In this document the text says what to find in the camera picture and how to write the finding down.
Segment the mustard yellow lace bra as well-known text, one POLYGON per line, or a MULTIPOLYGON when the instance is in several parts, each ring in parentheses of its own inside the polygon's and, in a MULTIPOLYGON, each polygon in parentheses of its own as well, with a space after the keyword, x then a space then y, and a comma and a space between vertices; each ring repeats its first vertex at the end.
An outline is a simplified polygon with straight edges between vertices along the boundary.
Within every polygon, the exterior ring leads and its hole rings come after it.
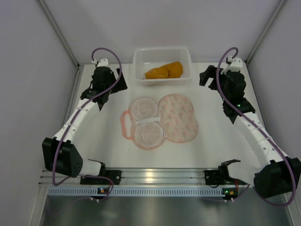
POLYGON ((145 73, 146 79, 174 79, 180 78, 183 74, 182 64, 172 62, 161 67, 153 68, 145 73))

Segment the pink mesh bra laundry bag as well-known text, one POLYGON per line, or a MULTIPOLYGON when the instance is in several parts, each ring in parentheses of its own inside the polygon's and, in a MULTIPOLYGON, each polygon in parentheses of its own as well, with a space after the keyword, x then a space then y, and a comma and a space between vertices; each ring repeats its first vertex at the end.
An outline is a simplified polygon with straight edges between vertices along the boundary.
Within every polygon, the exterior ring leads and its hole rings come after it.
POLYGON ((138 98, 120 117, 123 138, 140 149, 152 150, 167 139, 183 144, 198 134, 198 123, 191 101, 182 94, 169 94, 159 102, 138 98))

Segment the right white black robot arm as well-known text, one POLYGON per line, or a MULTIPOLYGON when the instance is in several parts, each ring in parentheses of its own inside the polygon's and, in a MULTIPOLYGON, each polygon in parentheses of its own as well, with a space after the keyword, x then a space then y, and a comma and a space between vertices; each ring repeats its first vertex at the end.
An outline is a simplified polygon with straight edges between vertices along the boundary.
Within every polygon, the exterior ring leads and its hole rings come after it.
POLYGON ((200 86, 206 85, 211 78, 209 88, 224 94, 223 112, 245 137, 260 164, 254 167, 241 160, 225 161, 218 167, 219 180, 224 183, 238 180, 249 184, 263 199, 285 193, 295 195, 301 176, 301 162, 278 148, 260 123, 255 109, 244 97, 244 75, 240 71, 223 74, 222 69, 210 65, 199 77, 200 86))

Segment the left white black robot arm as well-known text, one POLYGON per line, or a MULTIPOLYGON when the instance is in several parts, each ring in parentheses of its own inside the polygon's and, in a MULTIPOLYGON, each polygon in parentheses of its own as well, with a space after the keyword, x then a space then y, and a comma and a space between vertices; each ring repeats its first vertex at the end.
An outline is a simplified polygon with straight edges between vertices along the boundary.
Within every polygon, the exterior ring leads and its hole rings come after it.
POLYGON ((84 158, 77 142, 84 135, 89 123, 109 100, 109 95, 127 89, 121 69, 115 76, 108 66, 98 66, 92 80, 79 99, 75 111, 63 127, 52 137, 42 142, 45 168, 53 174, 63 174, 70 178, 79 175, 98 176, 102 163, 84 158))

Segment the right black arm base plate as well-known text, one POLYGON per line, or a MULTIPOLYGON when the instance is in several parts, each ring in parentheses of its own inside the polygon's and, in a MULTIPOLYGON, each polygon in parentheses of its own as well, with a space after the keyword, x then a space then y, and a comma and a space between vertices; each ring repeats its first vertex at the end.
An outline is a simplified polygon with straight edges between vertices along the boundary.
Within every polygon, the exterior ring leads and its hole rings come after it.
POLYGON ((224 170, 210 169, 204 171, 205 183, 211 187, 221 185, 236 185, 236 180, 229 177, 224 170))

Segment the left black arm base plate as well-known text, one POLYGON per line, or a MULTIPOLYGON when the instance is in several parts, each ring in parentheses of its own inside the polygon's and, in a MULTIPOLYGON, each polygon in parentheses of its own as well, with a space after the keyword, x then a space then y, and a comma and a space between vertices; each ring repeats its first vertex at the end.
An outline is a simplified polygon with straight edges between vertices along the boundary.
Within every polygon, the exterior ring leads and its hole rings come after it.
POLYGON ((102 169, 98 176, 85 175, 80 178, 81 185, 119 185, 122 171, 112 169, 102 169))

